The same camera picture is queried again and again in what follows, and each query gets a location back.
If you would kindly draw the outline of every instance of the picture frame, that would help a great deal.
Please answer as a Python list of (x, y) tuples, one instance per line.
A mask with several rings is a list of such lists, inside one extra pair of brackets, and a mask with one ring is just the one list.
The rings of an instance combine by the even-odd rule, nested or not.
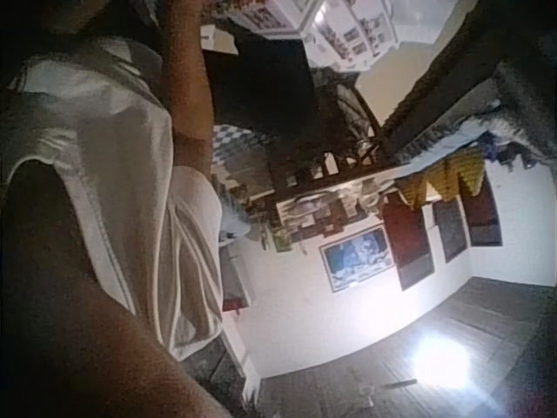
[(321, 246), (319, 250), (334, 293), (395, 266), (383, 224)]

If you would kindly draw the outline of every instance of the window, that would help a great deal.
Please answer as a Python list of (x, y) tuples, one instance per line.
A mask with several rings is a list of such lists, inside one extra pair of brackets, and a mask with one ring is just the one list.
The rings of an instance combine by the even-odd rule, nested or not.
[(460, 196), (472, 246), (502, 246), (501, 228), (497, 207), (487, 176), (478, 196), (472, 196), (464, 184), (460, 184)]

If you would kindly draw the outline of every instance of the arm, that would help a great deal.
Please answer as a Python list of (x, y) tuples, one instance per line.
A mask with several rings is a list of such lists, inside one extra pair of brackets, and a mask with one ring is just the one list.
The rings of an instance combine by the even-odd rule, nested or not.
[(11, 403), (21, 416), (228, 416), (101, 290), (51, 167), (18, 169), (2, 227), (6, 413)]
[(174, 131), (174, 165), (209, 177), (213, 110), (199, 32), (202, 2), (165, 1), (163, 87)]

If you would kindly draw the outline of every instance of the framed picture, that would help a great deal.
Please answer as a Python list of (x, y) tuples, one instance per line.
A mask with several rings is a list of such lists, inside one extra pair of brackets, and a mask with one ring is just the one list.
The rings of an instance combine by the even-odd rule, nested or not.
[(287, 253), (292, 251), (292, 240), (285, 229), (272, 231), (272, 240), (275, 243), (277, 253)]
[(394, 266), (383, 225), (320, 248), (333, 292), (355, 286)]

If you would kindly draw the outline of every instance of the wall decoration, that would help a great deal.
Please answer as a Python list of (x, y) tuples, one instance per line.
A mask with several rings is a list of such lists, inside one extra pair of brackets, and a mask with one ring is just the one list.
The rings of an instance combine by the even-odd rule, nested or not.
[(397, 193), (389, 193), (387, 198), (383, 220), (404, 291), (432, 274), (435, 265), (421, 209), (413, 211)]
[(394, 266), (382, 225), (322, 246), (320, 250), (333, 292), (357, 285)]
[(272, 231), (272, 240), (275, 243), (277, 253), (287, 253), (292, 251), (292, 241), (290, 234), (283, 228)]

